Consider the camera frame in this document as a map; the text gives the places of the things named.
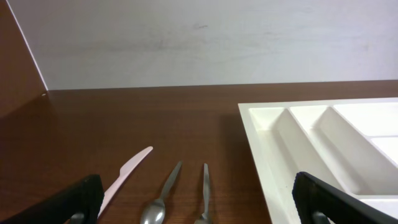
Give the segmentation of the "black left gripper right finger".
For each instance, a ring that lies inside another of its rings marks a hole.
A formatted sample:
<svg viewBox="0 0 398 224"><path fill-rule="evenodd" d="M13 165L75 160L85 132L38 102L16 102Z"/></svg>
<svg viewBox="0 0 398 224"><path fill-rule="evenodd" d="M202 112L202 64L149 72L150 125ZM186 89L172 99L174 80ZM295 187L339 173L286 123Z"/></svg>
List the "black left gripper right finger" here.
<svg viewBox="0 0 398 224"><path fill-rule="evenodd" d="M305 224L397 224L397 219L360 202L307 173L295 176L292 196L299 219Z"/></svg>

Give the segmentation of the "pink plastic knife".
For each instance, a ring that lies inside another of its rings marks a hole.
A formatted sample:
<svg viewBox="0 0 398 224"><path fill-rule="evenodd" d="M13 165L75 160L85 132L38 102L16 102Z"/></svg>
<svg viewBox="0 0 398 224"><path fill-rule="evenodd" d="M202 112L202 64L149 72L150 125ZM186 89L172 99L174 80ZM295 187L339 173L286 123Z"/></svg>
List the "pink plastic knife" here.
<svg viewBox="0 0 398 224"><path fill-rule="evenodd" d="M111 199L114 197L118 189L122 186L130 173L139 165L139 163L153 150L152 146L143 149L135 156L130 158L119 170L118 178L111 184L111 186L104 192L103 202L101 204L98 218L104 212Z"/></svg>

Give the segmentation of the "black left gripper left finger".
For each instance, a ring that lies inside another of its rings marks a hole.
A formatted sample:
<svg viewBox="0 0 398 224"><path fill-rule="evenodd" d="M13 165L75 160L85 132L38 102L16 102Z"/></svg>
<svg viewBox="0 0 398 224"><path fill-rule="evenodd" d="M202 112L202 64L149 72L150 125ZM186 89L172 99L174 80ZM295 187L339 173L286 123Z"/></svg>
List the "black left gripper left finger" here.
<svg viewBox="0 0 398 224"><path fill-rule="evenodd" d="M104 199L101 177L87 175L49 198L3 220L12 223L91 223L98 219Z"/></svg>

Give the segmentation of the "small metal teaspoon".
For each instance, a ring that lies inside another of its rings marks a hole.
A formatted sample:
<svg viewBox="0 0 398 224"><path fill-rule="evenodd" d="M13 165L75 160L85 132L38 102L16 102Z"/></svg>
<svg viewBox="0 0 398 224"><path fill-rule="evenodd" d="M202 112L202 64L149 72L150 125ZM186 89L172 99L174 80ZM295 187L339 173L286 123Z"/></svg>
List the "small metal teaspoon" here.
<svg viewBox="0 0 398 224"><path fill-rule="evenodd" d="M182 161L179 161L173 171L170 173L168 179L165 181L165 184L162 188L159 198L153 200L151 203L146 206L144 209L140 224L162 224L165 219L165 202L164 200L168 196L171 188L174 186L174 183L177 179L178 173L182 166Z"/></svg>
<svg viewBox="0 0 398 224"><path fill-rule="evenodd" d="M203 200L204 212L199 219L195 220L194 224L212 224L210 218L210 174L206 163L203 165Z"/></svg>

